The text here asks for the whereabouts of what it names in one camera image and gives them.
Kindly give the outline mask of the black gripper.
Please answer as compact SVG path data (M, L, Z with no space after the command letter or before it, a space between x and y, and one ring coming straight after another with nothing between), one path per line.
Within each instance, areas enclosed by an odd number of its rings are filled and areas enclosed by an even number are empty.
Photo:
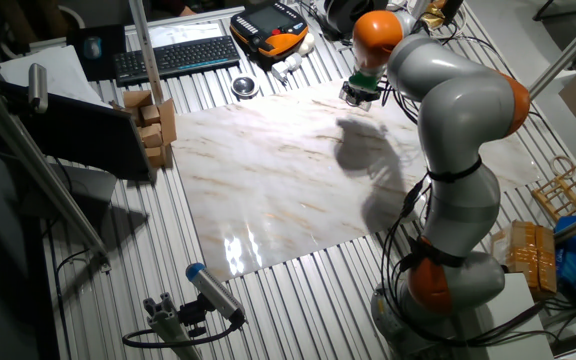
M372 103L380 98L378 90L366 90L344 82L339 93L339 98L351 107L370 108Z

